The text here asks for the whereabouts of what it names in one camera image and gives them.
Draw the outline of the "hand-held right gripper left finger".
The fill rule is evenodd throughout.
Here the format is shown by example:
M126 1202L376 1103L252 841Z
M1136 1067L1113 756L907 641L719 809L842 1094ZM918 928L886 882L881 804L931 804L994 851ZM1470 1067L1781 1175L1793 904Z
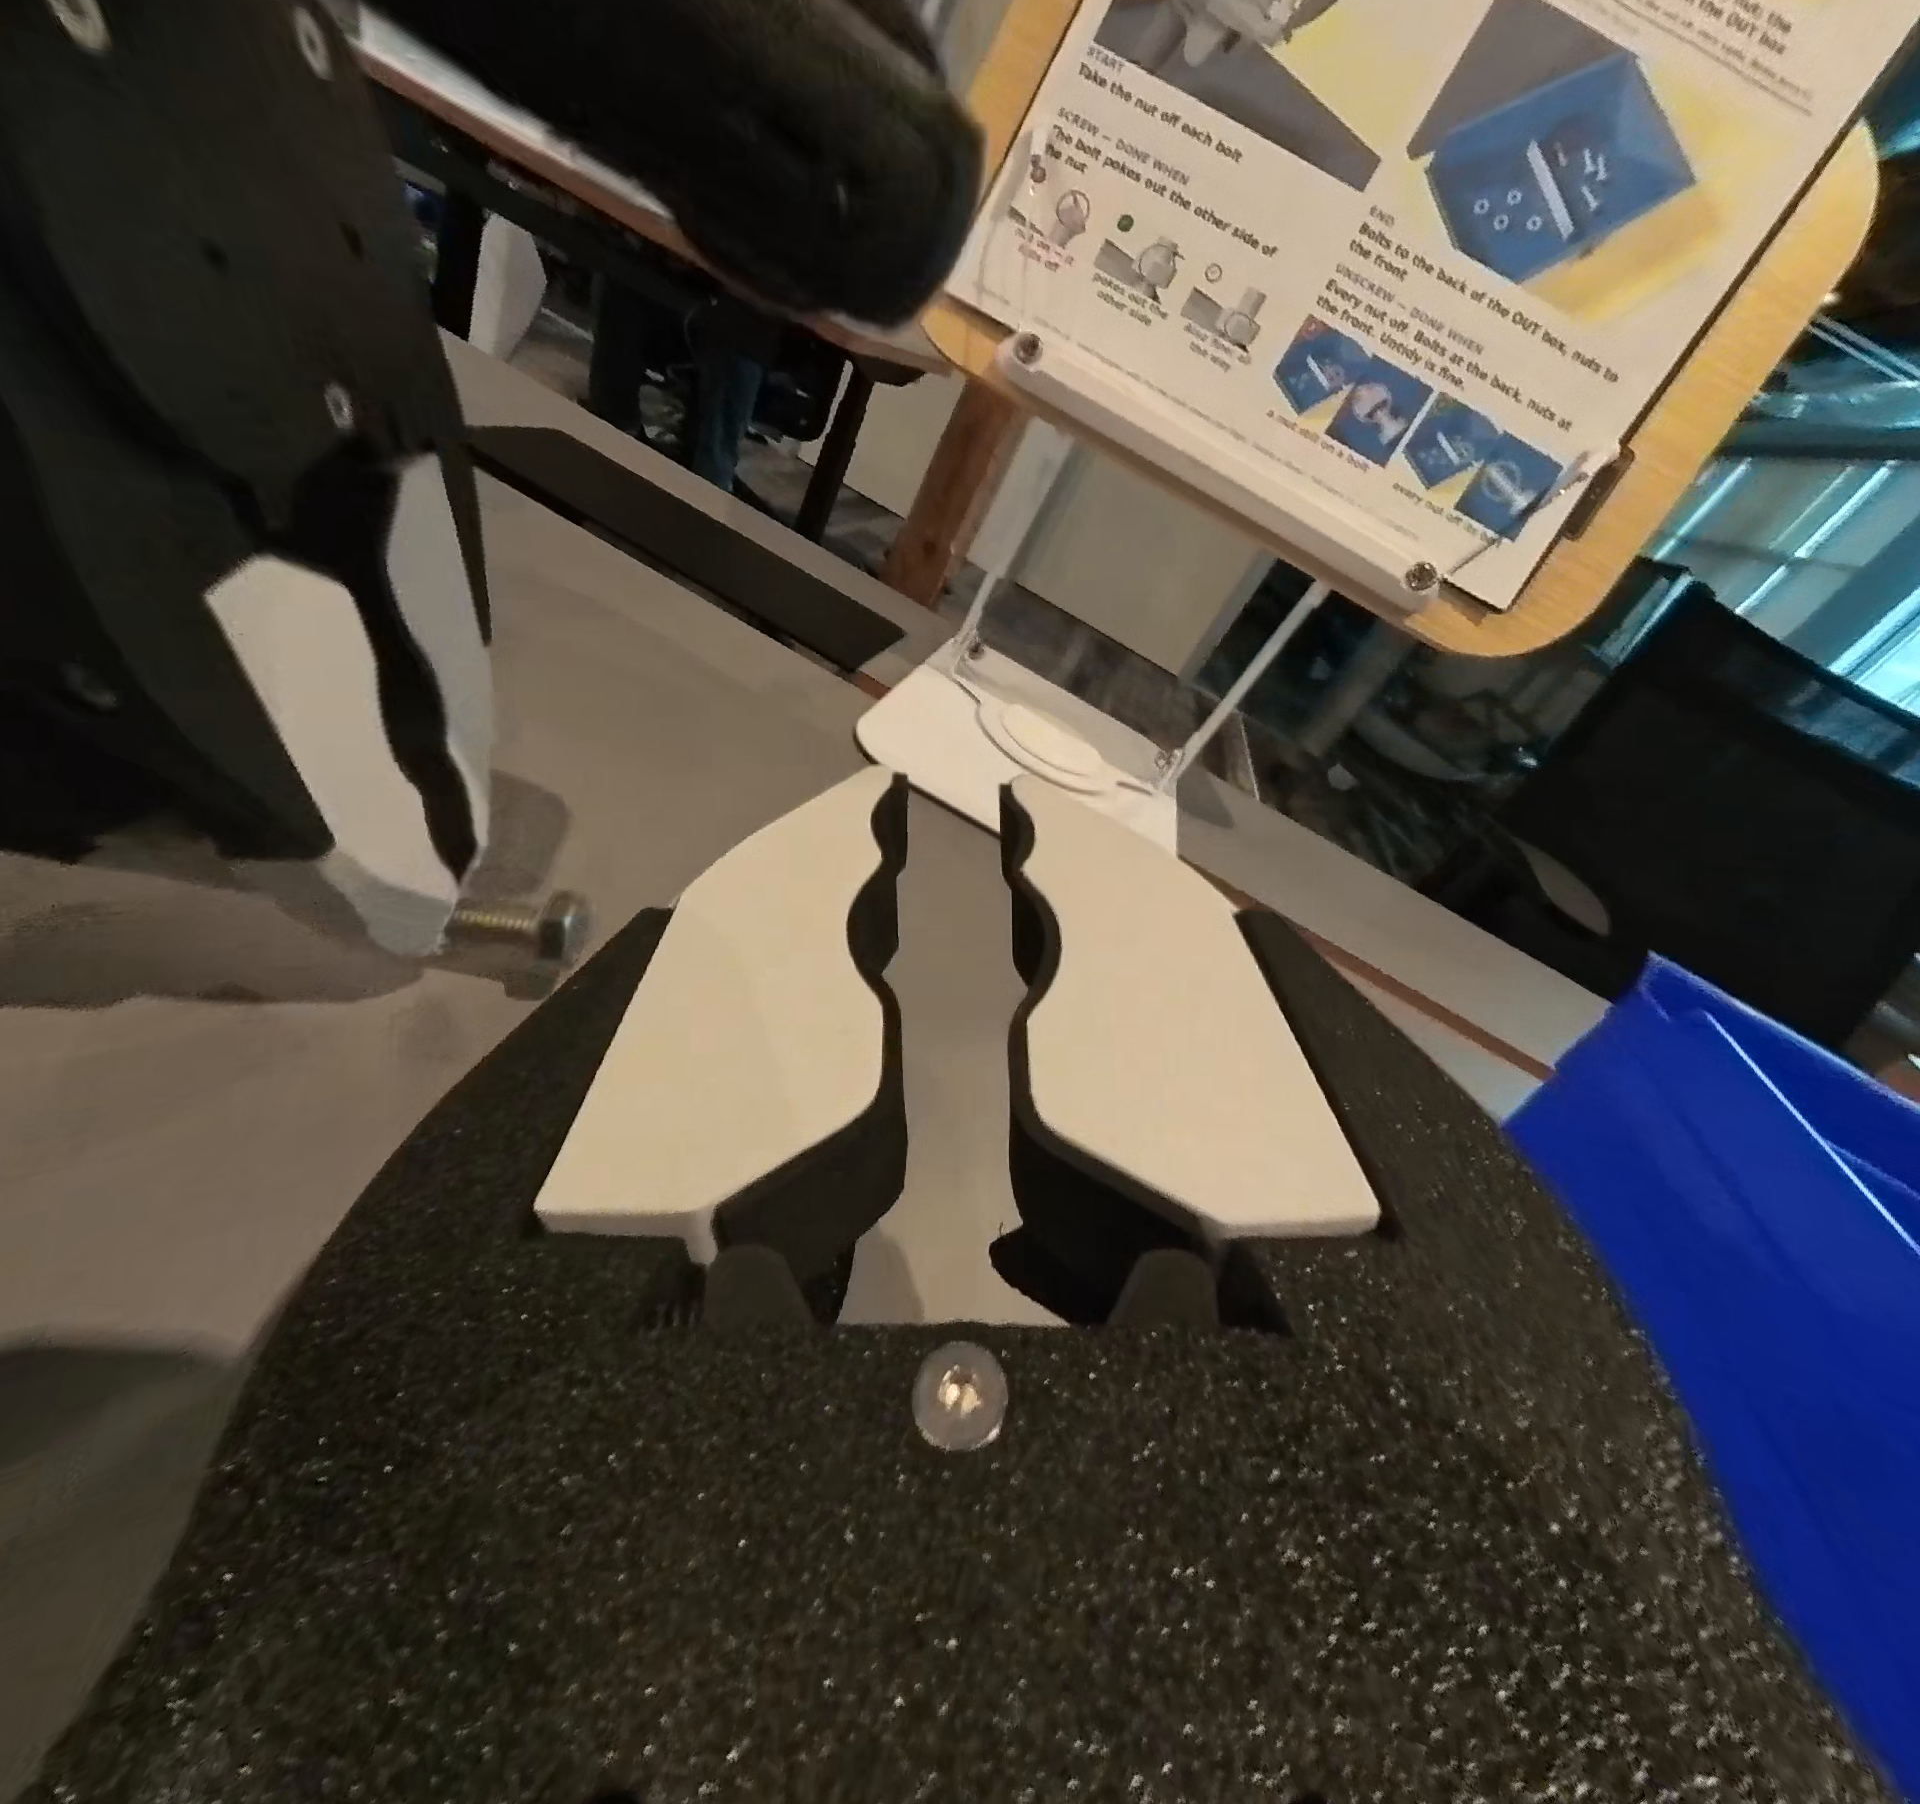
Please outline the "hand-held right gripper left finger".
M801 1284L900 1199L908 784L867 766L690 884L534 1202L556 1237L768 1247Z

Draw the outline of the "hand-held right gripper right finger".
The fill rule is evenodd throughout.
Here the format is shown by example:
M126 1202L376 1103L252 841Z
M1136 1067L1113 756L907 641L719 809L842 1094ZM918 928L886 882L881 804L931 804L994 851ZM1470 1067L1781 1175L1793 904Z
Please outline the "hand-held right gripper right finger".
M1023 996L1009 1032L1021 1291L1123 1291L1175 1254L1380 1239L1383 1194L1281 997L1282 920L1018 777L1000 860Z

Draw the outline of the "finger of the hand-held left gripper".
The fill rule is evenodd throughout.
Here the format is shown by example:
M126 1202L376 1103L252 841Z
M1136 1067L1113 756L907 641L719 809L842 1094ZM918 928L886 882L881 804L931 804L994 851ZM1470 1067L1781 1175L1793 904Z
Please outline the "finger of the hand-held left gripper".
M476 490L453 454L360 451L360 874L466 880L493 830L493 654Z
M209 605L320 814L320 880L384 952L439 952L458 877L398 761L373 641L349 590L256 556L209 590Z

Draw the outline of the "steel hex bolt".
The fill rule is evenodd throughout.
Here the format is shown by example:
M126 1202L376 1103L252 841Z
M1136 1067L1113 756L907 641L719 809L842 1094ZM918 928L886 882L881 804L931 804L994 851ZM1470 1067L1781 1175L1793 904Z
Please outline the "steel hex bolt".
M591 930L591 904L572 889L556 889L540 903L466 897L447 917L446 946L572 967L583 959Z

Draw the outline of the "white document stand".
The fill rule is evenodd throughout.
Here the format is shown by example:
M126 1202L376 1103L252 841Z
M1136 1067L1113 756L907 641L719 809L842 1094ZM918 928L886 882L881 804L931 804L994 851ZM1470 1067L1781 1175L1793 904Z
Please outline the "white document stand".
M1070 730L1021 696L1024 673L998 666L981 624L1006 577L1015 549L990 564L958 633L914 667L863 722L856 742L879 766L904 777L941 807L998 832L1000 791L1034 777L1078 809L1115 822L1169 855L1178 846L1178 786L1204 749L1252 694L1300 626L1335 590L1385 617L1409 619L1447 588L1492 559L1499 540L1472 550L1396 549L1385 523L1335 496L1312 496L1288 479L1229 451L1180 416L1150 416L1120 389L1120 377L1067 337L1034 329L1012 333L995 352L995 373L1021 392L1037 394L1044 414L1069 418L1103 444L1139 457L1193 500L1207 500L1256 543L1310 571L1307 599L1260 648L1202 726L1151 764L1108 759L1090 735Z

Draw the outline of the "blue plastic bin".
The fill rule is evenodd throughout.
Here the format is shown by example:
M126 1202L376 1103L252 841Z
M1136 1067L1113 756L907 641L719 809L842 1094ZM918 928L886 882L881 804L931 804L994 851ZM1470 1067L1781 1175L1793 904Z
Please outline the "blue plastic bin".
M1916 1799L1916 1103L1651 956L1506 1133L1651 1340L1817 1682Z

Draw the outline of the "instruction sheet on white stand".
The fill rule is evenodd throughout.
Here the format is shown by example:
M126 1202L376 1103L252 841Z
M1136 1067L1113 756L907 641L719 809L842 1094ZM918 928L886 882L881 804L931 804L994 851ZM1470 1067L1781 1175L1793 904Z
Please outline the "instruction sheet on white stand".
M1636 558L1704 558L1754 569L1759 580L1742 590L1750 605L1774 596L1802 569L1849 574L1836 543L1894 481L1916 468L1916 460L1894 455L1894 446L1916 444L1916 428L1879 434L1865 425L1746 421L1742 414L1761 392L1762 377L1832 310L1844 275L1868 243L1881 196L1881 148L1861 121L1827 154L1674 385L1609 465L1609 485L1582 529L1549 549L1513 607L1494 611L1466 590L1447 588L1414 617L1396 619L1337 594L1427 648L1492 662L1571 636L1598 613ZM1139 457L1097 442L1069 418L1045 416L1037 394L998 377L995 352L1009 334L981 312L945 296L925 310L923 333L966 383L994 383L1028 414L1012 469L958 571L966 564L985 569L1009 549L1018 562L1050 496L1064 488L1067 471L1078 468L1088 451L1154 486L1178 517L1205 516L1247 543L1253 585L1262 564L1288 566L1312 580L1310 571L1236 530L1222 510L1189 499Z

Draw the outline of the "printed instruction sheet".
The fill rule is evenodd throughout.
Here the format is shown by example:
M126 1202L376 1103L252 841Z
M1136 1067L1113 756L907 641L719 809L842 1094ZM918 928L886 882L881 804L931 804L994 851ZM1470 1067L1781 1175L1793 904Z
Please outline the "printed instruction sheet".
M948 299L1390 611L1509 611L1916 0L1075 0Z

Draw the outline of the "wooden post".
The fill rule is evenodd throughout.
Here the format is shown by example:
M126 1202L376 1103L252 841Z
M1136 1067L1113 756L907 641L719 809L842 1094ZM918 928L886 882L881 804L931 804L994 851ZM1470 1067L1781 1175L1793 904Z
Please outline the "wooden post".
M920 610L939 607L1006 483L1028 414L987 381L968 379L931 455L879 580Z

